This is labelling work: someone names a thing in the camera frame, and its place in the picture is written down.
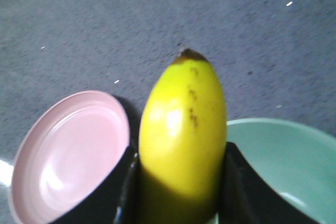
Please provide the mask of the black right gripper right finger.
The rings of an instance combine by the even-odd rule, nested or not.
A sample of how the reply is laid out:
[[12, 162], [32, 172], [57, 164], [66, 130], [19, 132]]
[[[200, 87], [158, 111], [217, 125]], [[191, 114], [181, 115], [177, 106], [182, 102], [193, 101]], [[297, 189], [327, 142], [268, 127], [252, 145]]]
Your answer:
[[313, 156], [291, 146], [227, 144], [218, 223], [322, 223], [314, 202]]

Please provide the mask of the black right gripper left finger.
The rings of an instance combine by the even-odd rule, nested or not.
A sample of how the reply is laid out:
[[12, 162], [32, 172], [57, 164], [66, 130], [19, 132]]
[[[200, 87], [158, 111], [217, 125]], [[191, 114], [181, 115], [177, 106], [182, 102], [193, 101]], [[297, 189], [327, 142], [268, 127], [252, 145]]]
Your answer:
[[128, 146], [106, 179], [53, 223], [135, 223], [138, 185], [139, 155]]

